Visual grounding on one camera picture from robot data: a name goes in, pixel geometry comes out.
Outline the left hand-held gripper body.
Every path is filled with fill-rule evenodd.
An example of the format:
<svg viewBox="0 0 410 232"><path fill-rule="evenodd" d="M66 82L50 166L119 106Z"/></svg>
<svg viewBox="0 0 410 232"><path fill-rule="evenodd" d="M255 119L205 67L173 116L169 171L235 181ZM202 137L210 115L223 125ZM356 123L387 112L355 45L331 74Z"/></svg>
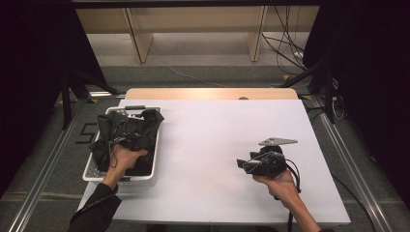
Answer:
<svg viewBox="0 0 410 232"><path fill-rule="evenodd" d="M110 147L119 144L128 150L138 151L144 122L141 115L128 114L125 109L120 107L113 107L110 112L119 118L117 123L112 124Z"/></svg>

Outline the white perforated plastic basket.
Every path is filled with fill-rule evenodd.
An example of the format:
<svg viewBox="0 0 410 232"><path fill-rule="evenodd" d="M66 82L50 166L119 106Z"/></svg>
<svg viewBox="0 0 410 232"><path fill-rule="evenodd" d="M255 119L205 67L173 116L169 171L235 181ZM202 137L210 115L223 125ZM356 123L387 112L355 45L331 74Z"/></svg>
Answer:
<svg viewBox="0 0 410 232"><path fill-rule="evenodd" d="M134 105L134 106L113 106L113 107L120 107L125 109L128 114L140 114L145 109L156 109L159 113L161 113L161 109L159 107L148 107L144 105ZM109 107L104 114L110 112L113 107ZM158 159L158 152L157 152L157 145L160 142L160 133L161 133L161 126L159 128L157 134L157 144L154 150L154 166L153 172L149 176L125 176L120 180L121 185L138 185L138 186L152 186L156 182L156 169L157 169L157 159ZM87 161L85 170L83 172L83 180L86 182L101 182L106 175L106 172L99 171L97 169L97 165L93 160L92 152L90 157Z"/></svg>

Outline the light wooden shelf unit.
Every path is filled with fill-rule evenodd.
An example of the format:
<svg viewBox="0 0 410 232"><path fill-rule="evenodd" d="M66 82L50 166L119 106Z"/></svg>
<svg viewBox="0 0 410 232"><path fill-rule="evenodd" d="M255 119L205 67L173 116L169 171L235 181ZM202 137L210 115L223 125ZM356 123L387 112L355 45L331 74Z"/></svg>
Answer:
<svg viewBox="0 0 410 232"><path fill-rule="evenodd" d="M252 62L258 59L264 32L308 32L317 6L177 7L78 9L88 34L128 34L136 61L146 61L156 33L243 33Z"/></svg>

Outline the person's right hand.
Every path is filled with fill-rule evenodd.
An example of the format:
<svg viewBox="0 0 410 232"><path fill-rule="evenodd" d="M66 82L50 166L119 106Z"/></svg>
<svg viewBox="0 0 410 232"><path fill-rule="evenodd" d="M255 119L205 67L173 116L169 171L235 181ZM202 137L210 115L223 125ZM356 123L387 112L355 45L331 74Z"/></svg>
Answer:
<svg viewBox="0 0 410 232"><path fill-rule="evenodd" d="M301 197L289 170L283 171L274 179L263 176L252 176L252 179L264 184L268 192L275 196L286 209L293 211L301 205Z"/></svg>

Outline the short aluminium rail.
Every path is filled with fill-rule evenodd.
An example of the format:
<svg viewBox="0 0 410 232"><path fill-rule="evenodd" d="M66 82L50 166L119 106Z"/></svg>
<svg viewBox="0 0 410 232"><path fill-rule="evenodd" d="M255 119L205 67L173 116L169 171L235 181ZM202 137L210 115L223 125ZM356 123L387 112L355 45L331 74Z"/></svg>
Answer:
<svg viewBox="0 0 410 232"><path fill-rule="evenodd" d="M126 94L112 94L106 91L92 91L89 93L90 99L124 99Z"/></svg>

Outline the black curtain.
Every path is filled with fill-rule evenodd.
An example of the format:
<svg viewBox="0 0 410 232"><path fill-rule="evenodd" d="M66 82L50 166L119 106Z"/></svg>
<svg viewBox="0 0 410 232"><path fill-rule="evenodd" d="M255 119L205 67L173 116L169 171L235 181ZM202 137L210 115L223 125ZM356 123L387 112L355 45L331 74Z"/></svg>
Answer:
<svg viewBox="0 0 410 232"><path fill-rule="evenodd" d="M410 0L323 0L305 48L310 67L348 17L331 67L348 115L410 209Z"/></svg>
<svg viewBox="0 0 410 232"><path fill-rule="evenodd" d="M66 77L82 95L77 73L105 78L69 0L0 0L0 197L31 154Z"/></svg>

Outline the long aluminium floor rail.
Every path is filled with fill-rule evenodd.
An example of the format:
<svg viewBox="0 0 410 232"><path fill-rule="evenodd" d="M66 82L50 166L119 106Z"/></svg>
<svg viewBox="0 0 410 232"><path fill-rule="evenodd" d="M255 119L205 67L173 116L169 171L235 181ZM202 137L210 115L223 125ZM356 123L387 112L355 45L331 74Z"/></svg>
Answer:
<svg viewBox="0 0 410 232"><path fill-rule="evenodd" d="M319 96L313 96L312 103L315 107L319 107L325 110L325 103ZM340 185L342 185L352 197L355 198L356 202L365 212L373 232L394 232L394 229L391 226L381 205L370 189L366 178L360 171L358 165L354 162L354 159L352 158L350 151L346 147L345 142L343 141L339 131L337 130L336 125L332 124L329 121L325 113L320 113L320 119L327 131L327 134L332 140L334 147L336 148L337 154L354 189L349 188L334 173L332 173L333 178Z"/></svg>
<svg viewBox="0 0 410 232"><path fill-rule="evenodd" d="M13 220L13 223L8 229L8 232L24 231L30 217L32 216L41 198L41 194L43 193L44 188L55 169L56 164L68 143L69 137L73 132L73 128L76 124L77 118L86 104L86 100L78 100L75 106L73 107L72 119L69 121L67 126L60 132L57 141L55 142L51 152L47 157L44 167L42 168L39 176L37 177L36 182L31 187L30 191L26 194L26 197L24 198L24 201Z"/></svg>

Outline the black tripod stand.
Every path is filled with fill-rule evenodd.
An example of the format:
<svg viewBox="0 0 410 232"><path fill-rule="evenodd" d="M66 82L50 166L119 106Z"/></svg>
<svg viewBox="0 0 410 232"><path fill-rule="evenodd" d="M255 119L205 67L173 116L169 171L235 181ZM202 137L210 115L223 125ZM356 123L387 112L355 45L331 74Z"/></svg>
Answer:
<svg viewBox="0 0 410 232"><path fill-rule="evenodd" d="M72 107L70 91L73 91L74 95L79 100L86 100L91 96L91 92L86 88L86 84L91 83L94 86L105 90L113 96L124 95L124 91L120 91L113 87L110 87L106 83L93 78L91 75L79 70L67 70L63 72L61 77L61 97L64 110L64 123L62 129L65 130L72 121Z"/></svg>

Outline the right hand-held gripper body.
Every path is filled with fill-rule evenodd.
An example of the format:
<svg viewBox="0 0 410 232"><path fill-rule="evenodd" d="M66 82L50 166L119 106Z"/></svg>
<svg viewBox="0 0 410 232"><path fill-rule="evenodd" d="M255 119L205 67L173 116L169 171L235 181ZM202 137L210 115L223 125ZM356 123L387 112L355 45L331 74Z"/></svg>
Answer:
<svg viewBox="0 0 410 232"><path fill-rule="evenodd" d="M297 143L296 139L270 137L259 142L261 146L256 159L249 159L246 165L246 173L254 176L277 177L286 169L297 177L298 173L286 162L280 145Z"/></svg>

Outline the black metal stand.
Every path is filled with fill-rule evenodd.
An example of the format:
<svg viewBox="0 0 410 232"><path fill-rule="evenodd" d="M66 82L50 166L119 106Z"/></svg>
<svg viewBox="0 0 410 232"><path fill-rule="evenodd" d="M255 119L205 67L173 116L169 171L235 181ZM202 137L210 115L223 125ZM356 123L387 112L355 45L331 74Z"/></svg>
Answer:
<svg viewBox="0 0 410 232"><path fill-rule="evenodd" d="M334 96L333 72L329 62L325 58L321 58L316 64L298 74L296 77L286 80L284 84L280 85L280 88L289 88L309 76L311 76L311 81L307 89L311 94L318 94L322 88L325 88L325 114L333 124L335 122L332 108Z"/></svg>

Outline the dark grey garment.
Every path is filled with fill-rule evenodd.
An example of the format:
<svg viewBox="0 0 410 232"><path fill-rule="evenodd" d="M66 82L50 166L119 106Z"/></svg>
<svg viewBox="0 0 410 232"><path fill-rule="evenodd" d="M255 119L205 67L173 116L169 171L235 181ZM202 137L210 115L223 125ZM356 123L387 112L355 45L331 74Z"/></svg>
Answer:
<svg viewBox="0 0 410 232"><path fill-rule="evenodd" d="M148 154L137 159L135 167L126 171L127 176L149 176L153 172L157 134L164 118L156 109L145 109L140 115L144 122L142 126L142 137L139 141L139 150L147 150ZM92 152L93 160L97 165L97 169L106 172L110 165L110 154L114 148L114 146L110 147L112 124L117 123L119 118L109 112L104 115L99 115L97 119L100 135L98 140L92 143L89 148Z"/></svg>

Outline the person's left hand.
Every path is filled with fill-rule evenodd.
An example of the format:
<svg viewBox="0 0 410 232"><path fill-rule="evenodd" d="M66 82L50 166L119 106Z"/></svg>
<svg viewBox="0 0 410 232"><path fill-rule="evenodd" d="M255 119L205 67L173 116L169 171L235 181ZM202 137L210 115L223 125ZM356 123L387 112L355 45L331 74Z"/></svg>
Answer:
<svg viewBox="0 0 410 232"><path fill-rule="evenodd" d="M121 145L115 145L111 156L111 162L104 180L117 183L126 171L135 166L138 158L146 156L147 150L131 151Z"/></svg>

